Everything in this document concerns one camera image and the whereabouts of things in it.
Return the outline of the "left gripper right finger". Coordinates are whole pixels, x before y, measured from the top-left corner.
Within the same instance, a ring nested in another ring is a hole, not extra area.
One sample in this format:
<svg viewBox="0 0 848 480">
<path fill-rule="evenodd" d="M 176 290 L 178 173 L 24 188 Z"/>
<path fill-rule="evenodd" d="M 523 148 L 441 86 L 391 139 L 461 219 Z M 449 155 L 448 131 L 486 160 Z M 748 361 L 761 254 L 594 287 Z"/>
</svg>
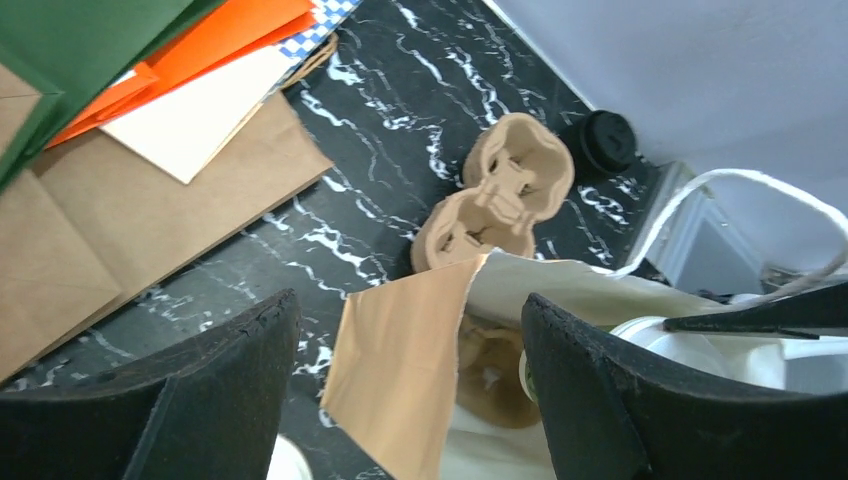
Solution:
<svg viewBox="0 0 848 480">
<path fill-rule="evenodd" d="M 711 375 L 604 332 L 539 294 L 521 314 L 560 479 L 843 479 L 847 397 Z"/>
</svg>

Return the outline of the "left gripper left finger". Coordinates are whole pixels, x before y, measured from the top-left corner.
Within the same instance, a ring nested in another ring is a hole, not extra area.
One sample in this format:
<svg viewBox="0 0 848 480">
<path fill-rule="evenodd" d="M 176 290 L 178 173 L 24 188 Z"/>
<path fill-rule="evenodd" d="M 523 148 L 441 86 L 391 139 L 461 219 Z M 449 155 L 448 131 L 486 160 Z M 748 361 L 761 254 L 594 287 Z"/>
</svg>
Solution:
<svg viewBox="0 0 848 480">
<path fill-rule="evenodd" d="M 286 289 L 157 353 L 1 397 L 5 479 L 262 479 L 301 308 Z"/>
</svg>

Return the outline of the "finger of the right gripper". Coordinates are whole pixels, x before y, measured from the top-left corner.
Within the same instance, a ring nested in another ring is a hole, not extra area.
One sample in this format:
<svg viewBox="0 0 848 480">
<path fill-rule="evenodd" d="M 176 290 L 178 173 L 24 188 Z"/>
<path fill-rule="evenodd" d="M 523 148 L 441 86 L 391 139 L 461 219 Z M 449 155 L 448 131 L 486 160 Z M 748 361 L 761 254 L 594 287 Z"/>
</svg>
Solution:
<svg viewBox="0 0 848 480">
<path fill-rule="evenodd" d="M 847 335 L 847 284 L 820 288 L 742 310 L 669 318 L 676 333 L 757 336 L 798 340 Z"/>
</svg>

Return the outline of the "single paper cup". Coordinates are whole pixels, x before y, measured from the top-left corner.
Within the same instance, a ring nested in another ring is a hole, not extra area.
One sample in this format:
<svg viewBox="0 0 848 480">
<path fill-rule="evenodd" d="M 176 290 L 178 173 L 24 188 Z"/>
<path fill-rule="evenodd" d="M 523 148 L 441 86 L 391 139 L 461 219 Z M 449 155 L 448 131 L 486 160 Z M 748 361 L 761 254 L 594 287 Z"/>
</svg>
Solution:
<svg viewBox="0 0 848 480">
<path fill-rule="evenodd" d="M 267 480 L 313 480 L 313 474 L 302 451 L 290 439 L 278 435 L 266 475 Z"/>
</svg>

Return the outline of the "tan paper bag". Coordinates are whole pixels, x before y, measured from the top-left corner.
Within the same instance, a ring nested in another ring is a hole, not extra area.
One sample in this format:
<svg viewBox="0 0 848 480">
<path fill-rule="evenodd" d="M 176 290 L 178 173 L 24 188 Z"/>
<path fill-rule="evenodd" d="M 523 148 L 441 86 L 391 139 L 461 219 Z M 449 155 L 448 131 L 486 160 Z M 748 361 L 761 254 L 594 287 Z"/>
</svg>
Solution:
<svg viewBox="0 0 848 480">
<path fill-rule="evenodd" d="M 724 305 L 481 254 L 350 295 L 321 405 L 396 479 L 843 479 L 846 260 Z"/>
</svg>

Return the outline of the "cardboard two-cup carrier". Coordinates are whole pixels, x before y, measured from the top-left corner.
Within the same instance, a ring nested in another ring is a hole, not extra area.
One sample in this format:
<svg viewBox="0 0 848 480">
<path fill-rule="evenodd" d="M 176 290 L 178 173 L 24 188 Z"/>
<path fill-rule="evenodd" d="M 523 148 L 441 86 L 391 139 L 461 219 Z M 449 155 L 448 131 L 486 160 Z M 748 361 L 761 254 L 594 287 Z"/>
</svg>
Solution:
<svg viewBox="0 0 848 480">
<path fill-rule="evenodd" d="M 534 227 L 558 213 L 575 180 L 570 151 L 527 113 L 483 132 L 462 169 L 463 188 L 440 201 L 411 246 L 416 273 L 495 248 L 531 258 Z"/>
</svg>

